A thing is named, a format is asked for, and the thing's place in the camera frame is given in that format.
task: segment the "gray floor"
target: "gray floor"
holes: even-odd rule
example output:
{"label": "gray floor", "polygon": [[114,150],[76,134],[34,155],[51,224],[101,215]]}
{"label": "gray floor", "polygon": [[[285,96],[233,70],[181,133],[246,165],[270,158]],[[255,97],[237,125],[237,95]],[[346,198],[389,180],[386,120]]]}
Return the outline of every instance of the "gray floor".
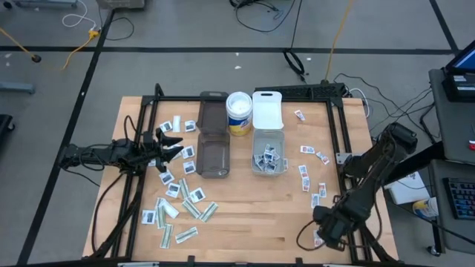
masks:
{"label": "gray floor", "polygon": [[[291,3],[271,1],[279,8]],[[475,18],[469,0],[437,0],[459,47],[475,34]],[[85,0],[89,16],[99,24],[95,1]],[[346,1],[304,0],[295,35],[296,47],[331,46],[344,13]],[[256,33],[241,27],[224,0],[150,1],[145,12],[119,13],[135,23],[135,34],[119,47],[288,47],[298,1],[287,21],[273,33]],[[87,38],[88,22],[65,28],[61,18],[71,10],[0,9],[0,26],[24,45],[78,46]],[[82,8],[75,11],[82,13]],[[247,7],[240,18],[262,28],[275,25],[272,14],[262,7]],[[110,37],[123,36],[129,26],[114,23]],[[0,46],[11,43],[0,36]],[[449,49],[429,1],[356,1],[341,34],[338,47]],[[1,150],[0,160],[0,265],[14,264],[30,227],[48,174],[78,96],[92,53],[77,53],[65,71],[58,71],[67,53],[40,53],[43,64],[35,65],[20,52],[0,53],[0,80],[31,82],[36,94],[0,93],[0,113],[15,116],[16,131]],[[327,54],[301,54],[309,83],[322,79]],[[428,71],[445,65],[452,56],[352,55],[333,58],[330,78],[343,72],[361,76],[396,104],[402,105],[429,87]],[[338,78],[350,88],[362,89],[368,98],[395,108],[359,80]],[[73,135],[73,143],[87,145],[111,138],[122,96],[152,93],[159,82],[166,95],[198,95],[202,90],[252,92],[260,86],[298,85],[301,82],[279,53],[102,53]],[[430,104],[428,95],[413,109]],[[386,117],[384,108],[370,102],[370,127]],[[411,116],[417,121],[419,113]],[[434,134],[439,132],[435,112],[426,119]],[[377,135],[384,126],[372,130]],[[407,118],[399,122],[417,132],[420,151],[429,146],[427,137]],[[101,174],[81,172],[100,181]],[[97,188],[83,179],[61,173],[48,207],[30,263],[78,259],[91,221]],[[432,244],[431,228],[425,222],[388,206],[399,256],[408,263],[448,266],[466,265],[475,256],[448,251],[440,258],[425,252]]]}

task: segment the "wooden table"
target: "wooden table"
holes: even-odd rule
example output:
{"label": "wooden table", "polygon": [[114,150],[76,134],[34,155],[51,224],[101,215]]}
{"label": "wooden table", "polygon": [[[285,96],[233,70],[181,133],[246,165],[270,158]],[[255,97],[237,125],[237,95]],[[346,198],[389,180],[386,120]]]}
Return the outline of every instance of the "wooden table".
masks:
{"label": "wooden table", "polygon": [[[124,137],[123,121],[130,115],[137,120],[141,97],[122,98],[113,138]],[[181,115],[182,129],[187,120],[197,120],[199,102],[159,102],[155,127]],[[303,111],[306,121],[301,122],[293,113]],[[367,121],[360,99],[344,99],[344,111],[353,152],[365,152],[371,147]],[[231,172],[225,179],[204,179],[198,174],[185,175],[183,158],[173,160],[169,169],[178,179],[185,177],[190,191],[201,187],[206,198],[196,206],[204,211],[211,201],[219,205],[214,216],[207,222],[195,220],[182,207],[181,195],[173,199],[165,195],[166,187],[161,183],[156,168],[148,168],[140,210],[154,209],[158,197],[165,197],[180,215],[176,219],[167,216],[166,222],[174,225],[170,249],[161,249],[160,241],[163,230],[157,225],[137,224],[137,235],[132,260],[140,261],[187,261],[194,255],[197,262],[248,262],[248,263],[294,263],[296,257],[302,257],[304,263],[351,263],[347,250],[340,252],[323,247],[317,251],[307,252],[295,244],[300,229],[312,219],[311,193],[318,193],[318,183],[327,184],[328,197],[321,199],[321,205],[332,206],[335,194],[340,194],[333,156],[333,147],[327,118],[326,105],[321,103],[282,104],[282,118],[285,132],[285,157],[289,159],[289,170],[279,177],[268,178],[255,176],[250,168],[252,154],[252,133],[231,138]],[[340,148],[343,148],[340,125],[336,120]],[[128,132],[133,133],[131,126]],[[181,136],[183,146],[193,145],[196,149],[199,131],[188,133],[167,133],[169,136]],[[300,146],[310,145],[330,158],[329,165],[314,155],[301,154]],[[303,192],[299,165],[306,165],[309,171],[310,192]],[[102,177],[99,195],[118,176],[117,168],[106,168]],[[122,199],[125,177],[122,178],[105,196],[99,207],[96,245],[109,235],[117,222],[117,215]],[[380,243],[388,254],[397,258],[384,196],[377,194],[379,209],[383,222]],[[369,229],[376,236],[379,230],[378,219],[373,208],[371,218],[367,221]],[[197,226],[198,236],[181,244],[176,244],[174,235]],[[313,230],[311,225],[302,234],[301,244],[312,248]],[[128,225],[124,228],[119,255],[125,253]],[[84,255],[92,253],[91,229],[84,248]]]}

